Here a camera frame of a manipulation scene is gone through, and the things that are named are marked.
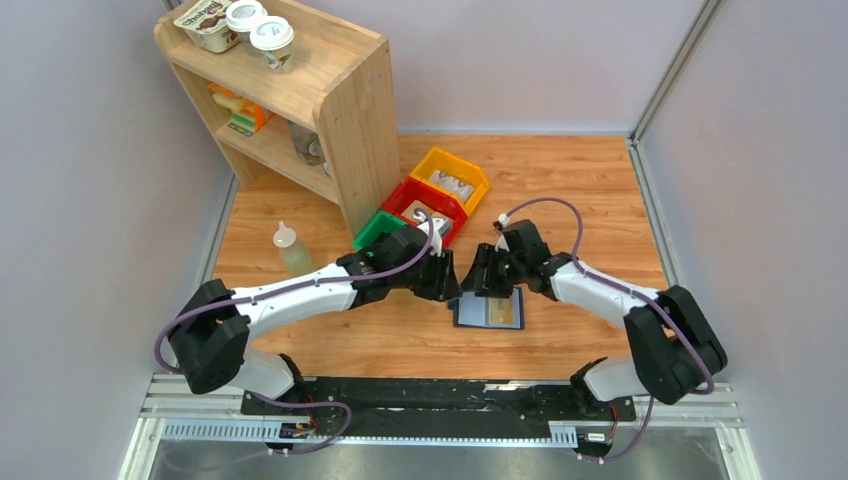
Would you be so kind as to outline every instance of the plastic cup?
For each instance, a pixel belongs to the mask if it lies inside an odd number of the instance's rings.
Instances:
[[[267,16],[268,11],[256,0],[239,0],[227,8],[227,26],[236,32],[244,51],[252,57],[259,57],[262,53],[250,43],[250,29]]]
[[[283,17],[263,17],[250,30],[250,43],[262,53],[268,67],[275,73],[294,70],[292,40],[294,29]]]

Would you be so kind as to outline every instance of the yogurt cup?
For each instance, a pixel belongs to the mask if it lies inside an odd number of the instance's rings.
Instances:
[[[227,26],[224,10],[230,0],[200,0],[174,25],[186,31],[195,45],[213,53],[221,53],[238,43],[238,34]]]
[[[263,17],[250,29],[250,43],[262,53],[275,73],[294,70],[292,40],[294,29],[283,17]]]
[[[262,56],[250,43],[250,27],[258,20],[268,16],[268,11],[256,0],[239,0],[227,8],[227,26],[236,32],[244,45],[244,51],[253,57]]]

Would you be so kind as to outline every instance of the gray wall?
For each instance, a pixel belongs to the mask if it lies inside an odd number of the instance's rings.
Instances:
[[[844,478],[848,3],[729,0],[644,143],[765,478]]]
[[[702,0],[302,0],[387,35],[402,129],[630,131]]]
[[[0,478],[114,478],[231,176],[161,3],[24,10],[0,29]]]

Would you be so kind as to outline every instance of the bottle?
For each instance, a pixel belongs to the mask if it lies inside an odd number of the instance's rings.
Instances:
[[[285,222],[280,222],[280,229],[274,234],[274,245],[280,249],[280,258],[293,276],[299,277],[315,271],[306,245]]]

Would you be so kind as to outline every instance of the wooden tabletop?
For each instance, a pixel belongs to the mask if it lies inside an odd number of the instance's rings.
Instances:
[[[483,167],[492,188],[451,246],[460,281],[492,221],[539,196],[573,202],[585,222],[580,257],[628,282],[665,287],[642,197],[621,137],[401,136],[403,174],[432,146]],[[571,251],[572,213],[538,204],[516,214],[539,227],[552,252]],[[336,205],[276,174],[240,189],[214,276],[247,287],[289,278],[271,241],[284,220],[320,268],[353,250]],[[392,292],[383,302],[279,328],[255,342],[286,353],[304,375],[567,379],[587,362],[628,354],[624,332],[577,307],[525,289],[522,331],[456,328],[444,304]]]

